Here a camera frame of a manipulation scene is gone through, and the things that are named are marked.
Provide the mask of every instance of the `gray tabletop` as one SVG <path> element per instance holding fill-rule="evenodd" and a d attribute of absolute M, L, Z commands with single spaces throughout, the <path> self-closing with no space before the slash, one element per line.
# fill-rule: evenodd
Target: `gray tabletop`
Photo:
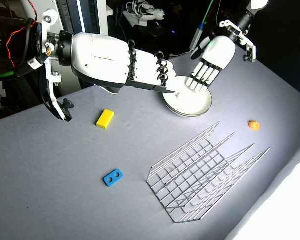
<path fill-rule="evenodd" d="M 300 94 L 243 54 L 218 76 L 201 117 L 177 116 L 153 91 L 114 96 L 96 86 L 67 96 L 69 123 L 43 105 L 0 120 L 0 240 L 225 238 L 300 146 Z M 188 55 L 173 62 L 179 76 L 196 64 Z M 95 126 L 103 109 L 115 112 L 107 130 Z M 272 149 L 203 220 L 173 223 L 146 183 L 149 169 L 218 121 L 213 143 L 237 132 L 223 155 L 253 143 L 247 158 Z M 117 168 L 124 178 L 107 187 L 102 178 Z"/>

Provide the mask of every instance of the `blue block with two holes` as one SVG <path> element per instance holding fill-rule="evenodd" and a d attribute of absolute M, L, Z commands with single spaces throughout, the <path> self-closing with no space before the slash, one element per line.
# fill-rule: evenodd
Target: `blue block with two holes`
<path fill-rule="evenodd" d="M 116 169 L 107 176 L 103 178 L 103 181 L 108 187 L 112 187 L 115 185 L 118 181 L 120 181 L 124 177 L 124 174 L 119 170 Z"/>

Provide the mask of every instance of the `screw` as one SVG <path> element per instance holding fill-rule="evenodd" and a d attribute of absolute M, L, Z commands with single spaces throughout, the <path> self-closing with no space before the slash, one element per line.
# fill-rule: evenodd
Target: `screw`
<path fill-rule="evenodd" d="M 48 24 L 50 24 L 50 23 L 52 22 L 52 19 L 51 19 L 51 17 L 49 17 L 49 16 L 46 16 L 46 17 L 44 18 L 44 20 L 45 20 Z"/>

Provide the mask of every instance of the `yellow block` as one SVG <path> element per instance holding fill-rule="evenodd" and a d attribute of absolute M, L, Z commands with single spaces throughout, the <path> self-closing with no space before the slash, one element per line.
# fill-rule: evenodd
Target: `yellow block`
<path fill-rule="evenodd" d="M 100 128 L 107 129 L 109 123 L 111 122 L 111 119 L 114 117 L 115 113 L 113 111 L 110 111 L 108 109 L 105 109 L 99 118 L 99 120 L 96 122 L 96 125 Z"/>

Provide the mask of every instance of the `white plate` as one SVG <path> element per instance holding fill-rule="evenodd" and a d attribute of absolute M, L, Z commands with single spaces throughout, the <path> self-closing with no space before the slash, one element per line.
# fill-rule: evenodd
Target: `white plate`
<path fill-rule="evenodd" d="M 209 90 L 196 92 L 186 86 L 187 76 L 169 78 L 167 89 L 174 93 L 163 93 L 163 98 L 170 110 L 183 117 L 198 117 L 205 114 L 212 105 Z"/>

